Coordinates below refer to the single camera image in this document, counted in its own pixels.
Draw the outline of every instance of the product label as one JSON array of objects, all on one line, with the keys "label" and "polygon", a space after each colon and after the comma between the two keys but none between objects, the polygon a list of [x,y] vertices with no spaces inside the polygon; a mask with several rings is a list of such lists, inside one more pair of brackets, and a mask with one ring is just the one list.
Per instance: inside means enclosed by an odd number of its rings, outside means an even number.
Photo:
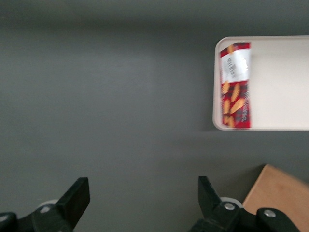
[{"label": "product label", "polygon": [[236,50],[221,57],[223,82],[239,82],[249,79],[250,49]]}]

